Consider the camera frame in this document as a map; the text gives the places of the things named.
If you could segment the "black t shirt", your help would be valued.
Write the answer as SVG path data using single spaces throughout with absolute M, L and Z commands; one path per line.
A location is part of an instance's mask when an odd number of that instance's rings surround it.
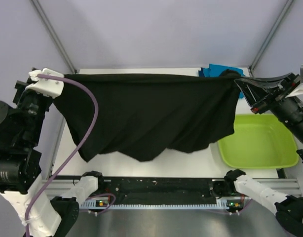
M 166 149 L 192 153 L 232 135 L 238 73 L 68 75 L 94 95 L 99 114 L 79 150 L 84 161 L 120 152 L 151 161 Z

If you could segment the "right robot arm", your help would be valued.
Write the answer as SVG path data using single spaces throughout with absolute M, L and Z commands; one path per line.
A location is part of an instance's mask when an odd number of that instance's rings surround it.
M 303 144 L 303 75 L 293 73 L 277 78 L 241 77 L 235 80 L 251 111 L 267 111 L 281 122 Z M 303 149 L 293 149 L 303 162 Z M 229 171 L 224 177 L 224 190 L 233 196 L 246 195 L 271 211 L 279 224 L 289 233 L 303 237 L 303 197 L 277 192 L 248 176 L 244 171 Z

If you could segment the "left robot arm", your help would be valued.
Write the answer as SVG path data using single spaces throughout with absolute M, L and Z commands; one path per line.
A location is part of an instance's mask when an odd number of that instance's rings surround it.
M 0 195 L 17 212 L 27 237 L 64 237 L 75 224 L 80 206 L 105 191 L 103 176 L 86 172 L 68 192 L 49 199 L 36 150 L 52 97 L 18 81 L 13 108 L 0 101 Z

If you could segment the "top blue folded shirt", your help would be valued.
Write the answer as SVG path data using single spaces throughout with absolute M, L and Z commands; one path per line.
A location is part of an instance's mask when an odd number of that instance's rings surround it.
M 228 66 L 222 66 L 216 64 L 209 64 L 208 68 L 210 68 L 211 70 L 210 77 L 218 77 L 225 70 L 235 71 L 240 75 L 245 76 L 244 71 L 240 68 L 228 67 Z

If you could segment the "green plastic basin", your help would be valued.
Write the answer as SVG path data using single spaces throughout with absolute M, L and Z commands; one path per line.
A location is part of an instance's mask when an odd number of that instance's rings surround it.
M 271 114 L 237 115 L 234 133 L 218 146 L 222 160 L 237 169 L 280 169 L 299 161 L 293 135 Z

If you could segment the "dark blue folded shirt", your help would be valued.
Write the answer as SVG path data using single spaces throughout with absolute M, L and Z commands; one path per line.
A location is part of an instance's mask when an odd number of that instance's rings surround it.
M 209 78 L 210 72 L 211 72 L 210 68 L 200 68 L 200 70 L 198 70 L 198 76 Z

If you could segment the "right aluminium frame post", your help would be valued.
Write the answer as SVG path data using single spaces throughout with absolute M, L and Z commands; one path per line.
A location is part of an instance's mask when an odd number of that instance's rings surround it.
M 286 0 L 282 9 L 279 12 L 279 15 L 276 17 L 274 23 L 272 24 L 270 31 L 266 35 L 261 47 L 259 48 L 256 56 L 254 57 L 251 65 L 248 67 L 250 74 L 253 74 L 254 70 L 258 66 L 260 60 L 262 59 L 264 53 L 266 52 L 267 48 L 269 47 L 270 43 L 272 42 L 275 34 L 279 30 L 280 26 L 284 22 L 287 15 L 290 13 L 291 9 L 293 8 L 295 1 L 294 0 Z

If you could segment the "aluminium frame post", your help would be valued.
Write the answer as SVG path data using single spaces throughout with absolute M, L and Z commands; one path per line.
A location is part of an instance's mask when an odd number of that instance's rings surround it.
M 279 12 L 279 15 L 276 17 L 274 23 L 272 24 L 270 31 L 266 35 L 261 47 L 259 48 L 256 56 L 254 57 L 251 65 L 248 67 L 250 74 L 253 74 L 254 70 L 258 66 L 260 60 L 262 59 L 264 53 L 266 52 L 267 48 L 269 47 L 270 43 L 272 42 L 275 34 L 279 30 L 280 26 L 284 22 L 287 15 L 290 13 L 291 9 L 293 8 L 295 1 L 294 0 L 286 0 L 282 9 Z
M 34 8 L 35 12 L 37 13 L 38 17 L 40 18 L 42 24 L 45 27 L 45 30 L 49 37 L 51 38 L 55 48 L 57 49 L 59 55 L 61 56 L 62 60 L 64 61 L 65 65 L 69 68 L 72 74 L 77 73 L 77 69 L 74 66 L 72 60 L 68 56 L 60 38 L 58 37 L 54 27 L 52 26 L 47 14 L 45 13 L 41 3 L 39 0 L 30 0 L 32 7 Z

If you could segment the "left aluminium frame post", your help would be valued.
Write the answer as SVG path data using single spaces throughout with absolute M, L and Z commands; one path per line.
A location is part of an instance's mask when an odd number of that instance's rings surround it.
M 30 0 L 32 7 L 34 8 L 35 12 L 37 13 L 38 17 L 40 18 L 42 24 L 45 27 L 45 30 L 49 37 L 51 38 L 55 48 L 57 49 L 59 55 L 61 56 L 62 60 L 64 61 L 65 65 L 69 68 L 72 74 L 77 73 L 77 69 L 74 66 L 72 60 L 68 56 L 60 38 L 58 37 L 54 27 L 52 26 L 47 14 L 45 13 L 41 3 L 39 0 Z

